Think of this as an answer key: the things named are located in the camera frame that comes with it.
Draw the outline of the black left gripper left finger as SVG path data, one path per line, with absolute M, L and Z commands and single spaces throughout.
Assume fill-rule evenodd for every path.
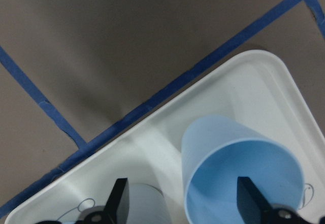
M 118 178 L 103 209 L 104 223 L 127 223 L 129 213 L 129 183 Z

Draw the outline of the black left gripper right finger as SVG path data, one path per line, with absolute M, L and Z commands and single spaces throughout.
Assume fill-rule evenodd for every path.
M 237 208 L 244 223 L 267 223 L 272 207 L 249 177 L 237 178 Z

